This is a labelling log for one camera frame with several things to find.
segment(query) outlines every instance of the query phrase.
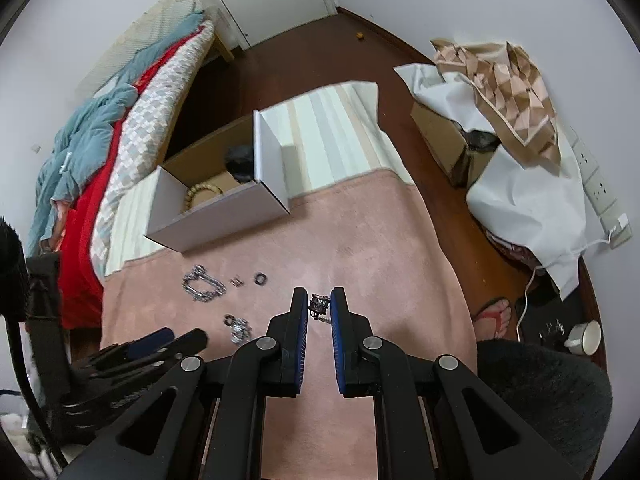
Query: wall socket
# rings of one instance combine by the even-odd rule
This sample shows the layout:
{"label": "wall socket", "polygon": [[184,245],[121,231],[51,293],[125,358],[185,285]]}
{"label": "wall socket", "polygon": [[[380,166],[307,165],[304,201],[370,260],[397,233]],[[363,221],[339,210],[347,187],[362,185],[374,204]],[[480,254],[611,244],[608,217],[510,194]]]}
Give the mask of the wall socket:
{"label": "wall socket", "polygon": [[[606,183],[602,172],[600,171],[600,165],[595,159],[593,154],[589,151],[584,142],[580,140],[575,131],[565,124],[562,129],[565,131],[565,136],[574,150],[575,158],[580,166],[580,175],[582,176],[582,186],[584,192],[591,202],[594,211],[600,219],[602,228],[608,236],[613,228],[618,228],[618,219],[625,212],[620,201],[616,198],[615,193]],[[615,249],[619,245],[623,244],[633,235],[631,231],[631,224],[626,225],[622,230],[618,229],[611,236],[610,247]]]}

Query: white plastic sheet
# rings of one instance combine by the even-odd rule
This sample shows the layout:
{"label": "white plastic sheet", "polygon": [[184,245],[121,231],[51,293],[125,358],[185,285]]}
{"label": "white plastic sheet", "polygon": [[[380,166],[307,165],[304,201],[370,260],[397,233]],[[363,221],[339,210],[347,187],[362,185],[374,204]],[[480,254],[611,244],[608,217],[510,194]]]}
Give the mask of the white plastic sheet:
{"label": "white plastic sheet", "polygon": [[[465,131],[493,133],[474,103],[466,77],[444,80],[434,66],[395,68],[415,99]],[[546,267],[564,300],[578,285],[578,254],[585,243],[584,193],[580,168],[558,123],[559,174],[542,166],[523,168],[499,146],[469,189],[471,214],[497,237],[529,248]]]}

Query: white mug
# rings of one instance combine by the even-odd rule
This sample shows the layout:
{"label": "white mug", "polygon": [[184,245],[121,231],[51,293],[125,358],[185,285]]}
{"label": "white mug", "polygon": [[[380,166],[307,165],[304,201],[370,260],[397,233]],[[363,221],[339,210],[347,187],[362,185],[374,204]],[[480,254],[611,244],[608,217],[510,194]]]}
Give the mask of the white mug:
{"label": "white mug", "polygon": [[574,326],[564,346],[576,355],[593,355],[600,346],[602,329],[597,321],[589,321]]}

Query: black ring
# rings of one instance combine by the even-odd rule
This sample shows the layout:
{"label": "black ring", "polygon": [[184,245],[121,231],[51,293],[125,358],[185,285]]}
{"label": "black ring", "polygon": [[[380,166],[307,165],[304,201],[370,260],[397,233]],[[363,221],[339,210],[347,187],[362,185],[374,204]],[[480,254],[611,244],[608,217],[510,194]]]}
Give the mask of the black ring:
{"label": "black ring", "polygon": [[267,283],[267,275],[263,274],[261,272],[258,272],[255,276],[254,276],[254,283],[256,285],[260,285],[263,286],[265,283]]}

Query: pink cloth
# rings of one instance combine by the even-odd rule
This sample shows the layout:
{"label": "pink cloth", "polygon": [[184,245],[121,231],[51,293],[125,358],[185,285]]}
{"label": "pink cloth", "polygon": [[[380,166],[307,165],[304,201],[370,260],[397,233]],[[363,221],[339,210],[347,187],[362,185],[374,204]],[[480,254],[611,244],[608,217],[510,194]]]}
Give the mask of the pink cloth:
{"label": "pink cloth", "polygon": [[[181,287],[194,264],[239,288],[210,303]],[[253,276],[268,276],[264,286]],[[209,335],[206,360],[235,351],[225,314],[244,317],[254,337],[289,310],[295,286],[329,294],[343,286],[349,308],[373,332],[415,356],[450,353],[476,369],[473,325],[458,279],[446,259],[417,188],[390,170],[293,199],[291,215],[186,254],[162,250],[107,278],[102,345],[125,342],[163,326]],[[268,399],[262,476],[288,480],[375,479],[371,399],[343,399],[335,380],[331,326],[309,319],[305,378],[296,399]]]}

